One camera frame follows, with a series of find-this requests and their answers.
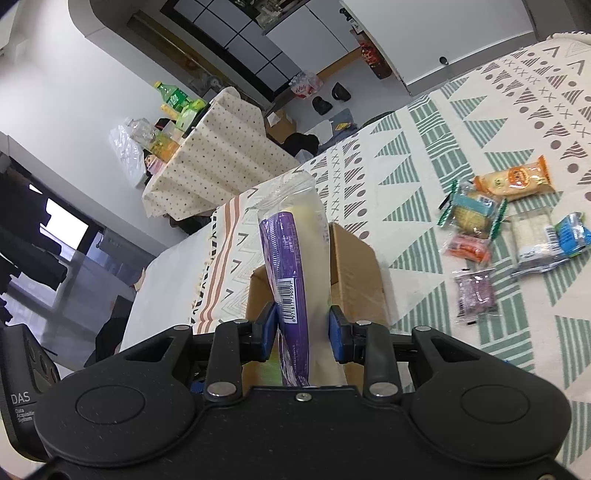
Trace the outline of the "purple clear snack packet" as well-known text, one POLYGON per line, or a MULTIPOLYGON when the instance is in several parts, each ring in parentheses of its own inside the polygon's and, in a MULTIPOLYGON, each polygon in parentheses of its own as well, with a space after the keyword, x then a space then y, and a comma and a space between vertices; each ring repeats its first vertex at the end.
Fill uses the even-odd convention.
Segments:
POLYGON ((476 318, 498 312, 493 288, 493 268, 478 271, 462 270, 454 276, 458 288, 458 317, 476 318))

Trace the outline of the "large purple wafer pack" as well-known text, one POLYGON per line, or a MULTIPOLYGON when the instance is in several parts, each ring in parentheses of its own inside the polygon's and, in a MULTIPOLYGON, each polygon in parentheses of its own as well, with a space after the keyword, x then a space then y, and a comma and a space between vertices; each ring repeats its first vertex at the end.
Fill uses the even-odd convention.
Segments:
POLYGON ((279 307, 279 352, 287 386, 342 386, 346 374, 329 343, 331 239, 315 179, 280 178, 254 207, 266 275, 279 307))

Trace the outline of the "white clear cake packet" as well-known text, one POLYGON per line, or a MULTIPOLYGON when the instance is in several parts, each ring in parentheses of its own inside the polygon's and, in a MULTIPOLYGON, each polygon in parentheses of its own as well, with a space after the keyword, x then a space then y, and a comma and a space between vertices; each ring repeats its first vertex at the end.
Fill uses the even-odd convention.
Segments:
POLYGON ((569 260, 559 244, 559 237, 548 208, 514 214, 508 218, 514 242, 513 277, 546 273, 569 260))

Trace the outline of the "blue snack packet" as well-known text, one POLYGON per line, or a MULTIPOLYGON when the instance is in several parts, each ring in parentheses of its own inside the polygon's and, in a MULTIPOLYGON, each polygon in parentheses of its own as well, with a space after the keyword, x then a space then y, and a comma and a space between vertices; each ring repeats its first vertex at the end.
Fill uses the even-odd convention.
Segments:
POLYGON ((559 246, 568 257, 580 255, 590 247, 591 233, 584 220, 584 213, 573 212, 555 225, 559 246))

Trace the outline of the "teal biscuit packet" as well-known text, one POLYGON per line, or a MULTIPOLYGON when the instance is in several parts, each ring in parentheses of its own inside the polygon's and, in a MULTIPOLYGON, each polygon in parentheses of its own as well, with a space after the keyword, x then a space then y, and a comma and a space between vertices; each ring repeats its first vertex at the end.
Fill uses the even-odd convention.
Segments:
POLYGON ((498 236, 506 208, 506 199, 477 190, 468 180, 454 180, 441 204, 437 225, 492 241, 498 236))

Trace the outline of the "patterned bed cover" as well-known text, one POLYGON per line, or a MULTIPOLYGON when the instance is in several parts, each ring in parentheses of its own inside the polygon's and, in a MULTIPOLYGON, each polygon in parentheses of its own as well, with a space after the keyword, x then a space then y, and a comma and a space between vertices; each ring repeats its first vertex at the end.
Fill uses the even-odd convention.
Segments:
POLYGON ((554 221, 590 210, 590 38, 555 34, 420 96, 304 164, 327 217, 372 248, 396 333, 428 325, 559 387, 572 411, 560 462, 590 474, 590 257, 513 275, 510 230, 492 245, 498 309, 459 318, 450 230, 439 207, 456 180, 544 158, 551 192, 511 202, 554 221))

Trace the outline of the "dotted cream tablecloth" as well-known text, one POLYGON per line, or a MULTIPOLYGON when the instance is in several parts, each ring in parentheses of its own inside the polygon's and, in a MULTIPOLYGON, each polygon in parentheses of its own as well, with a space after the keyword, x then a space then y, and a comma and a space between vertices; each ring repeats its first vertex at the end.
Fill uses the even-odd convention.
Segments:
POLYGON ((225 88, 166 165, 149 180, 142 205, 149 217, 176 221, 204 214, 300 162, 266 136, 263 113, 225 88))

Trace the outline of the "orange yellow cracker pack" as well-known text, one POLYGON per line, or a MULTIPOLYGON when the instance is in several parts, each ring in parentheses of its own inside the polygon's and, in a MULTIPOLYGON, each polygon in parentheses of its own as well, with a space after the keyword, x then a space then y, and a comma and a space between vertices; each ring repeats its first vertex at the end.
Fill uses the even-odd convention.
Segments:
POLYGON ((478 191, 504 198, 508 202, 555 192, 544 156, 533 163, 476 176, 473 183, 478 191))

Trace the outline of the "clear plastic bag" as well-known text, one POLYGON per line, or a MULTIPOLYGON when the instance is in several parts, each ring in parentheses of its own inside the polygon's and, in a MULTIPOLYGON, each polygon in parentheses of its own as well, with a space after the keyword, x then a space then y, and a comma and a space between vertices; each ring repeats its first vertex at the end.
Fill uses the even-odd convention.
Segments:
POLYGON ((154 140, 155 129, 145 118, 126 118, 109 132, 109 144, 128 183, 133 188, 143 188, 153 175, 158 157, 148 149, 154 140))

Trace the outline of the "black shoe right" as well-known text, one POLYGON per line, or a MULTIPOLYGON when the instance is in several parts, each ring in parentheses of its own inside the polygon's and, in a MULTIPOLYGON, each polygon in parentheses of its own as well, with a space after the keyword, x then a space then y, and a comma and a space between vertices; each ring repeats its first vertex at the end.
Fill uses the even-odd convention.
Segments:
POLYGON ((332 110, 332 103, 320 96, 315 96, 311 100, 311 106, 318 115, 324 116, 332 110))

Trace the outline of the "black shoe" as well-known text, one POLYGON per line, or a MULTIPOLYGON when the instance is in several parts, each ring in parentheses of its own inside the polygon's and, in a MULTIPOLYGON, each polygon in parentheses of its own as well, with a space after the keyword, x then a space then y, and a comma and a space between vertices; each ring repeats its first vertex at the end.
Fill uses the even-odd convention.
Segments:
POLYGON ((332 103, 320 96, 315 96, 311 100, 311 106, 318 115, 324 116, 332 110, 332 103))
POLYGON ((341 83, 335 83, 331 91, 332 97, 339 102, 348 102, 352 99, 352 94, 341 83))

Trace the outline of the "black shoe left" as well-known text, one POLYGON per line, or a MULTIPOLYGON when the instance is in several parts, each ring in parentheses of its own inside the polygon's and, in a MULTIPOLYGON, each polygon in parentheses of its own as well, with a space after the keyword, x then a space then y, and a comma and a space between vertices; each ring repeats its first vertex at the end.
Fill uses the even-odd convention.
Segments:
POLYGON ((335 83, 331 91, 332 97, 339 102, 348 102, 352 99, 352 94, 341 83, 335 83))

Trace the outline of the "pack of water bottles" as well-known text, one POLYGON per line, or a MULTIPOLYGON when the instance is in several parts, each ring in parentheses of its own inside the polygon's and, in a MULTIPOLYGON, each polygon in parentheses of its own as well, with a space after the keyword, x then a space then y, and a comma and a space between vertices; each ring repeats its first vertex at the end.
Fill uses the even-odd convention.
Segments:
POLYGON ((322 79, 318 75, 310 72, 301 71, 290 80, 290 91, 294 93, 297 98, 305 99, 311 97, 324 86, 322 79))

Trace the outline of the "dark brown bottle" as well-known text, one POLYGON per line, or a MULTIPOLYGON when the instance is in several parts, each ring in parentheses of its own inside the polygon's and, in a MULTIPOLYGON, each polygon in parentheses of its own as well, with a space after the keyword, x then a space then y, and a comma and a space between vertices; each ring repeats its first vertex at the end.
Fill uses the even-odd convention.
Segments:
POLYGON ((363 60, 367 63, 370 70, 373 71, 377 78, 383 80, 393 74, 391 67, 373 43, 362 41, 360 42, 360 48, 363 60))

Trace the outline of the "black grid window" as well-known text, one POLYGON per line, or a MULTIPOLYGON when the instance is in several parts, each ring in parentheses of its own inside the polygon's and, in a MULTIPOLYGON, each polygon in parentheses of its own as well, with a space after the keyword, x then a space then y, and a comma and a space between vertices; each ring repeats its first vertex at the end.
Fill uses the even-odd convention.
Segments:
POLYGON ((228 64, 269 101, 287 90, 301 68, 233 1, 166 1, 160 12, 228 64))

